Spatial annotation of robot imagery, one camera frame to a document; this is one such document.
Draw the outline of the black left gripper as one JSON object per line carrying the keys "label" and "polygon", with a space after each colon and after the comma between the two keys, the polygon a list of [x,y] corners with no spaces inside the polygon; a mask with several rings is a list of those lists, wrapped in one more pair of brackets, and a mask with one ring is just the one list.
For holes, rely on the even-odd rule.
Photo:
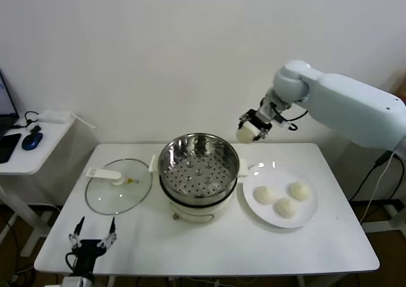
{"label": "black left gripper", "polygon": [[96,259],[104,255],[117,239],[115,231],[115,217],[112,218],[109,232],[102,239],[84,239],[79,240],[85,217],[82,217],[76,225],[74,232],[69,234],[69,241],[72,247],[72,253],[76,257],[75,270],[93,270]]}

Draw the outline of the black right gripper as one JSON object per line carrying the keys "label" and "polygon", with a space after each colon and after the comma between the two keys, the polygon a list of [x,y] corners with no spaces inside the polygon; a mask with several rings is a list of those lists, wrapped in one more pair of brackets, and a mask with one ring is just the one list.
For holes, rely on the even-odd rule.
{"label": "black right gripper", "polygon": [[240,116],[239,118],[238,129],[241,129],[246,122],[249,122],[254,125],[258,130],[256,130],[256,136],[253,138],[253,141],[265,139],[268,134],[268,130],[272,128],[271,122],[263,116],[259,116],[258,112],[254,109],[251,109]]}

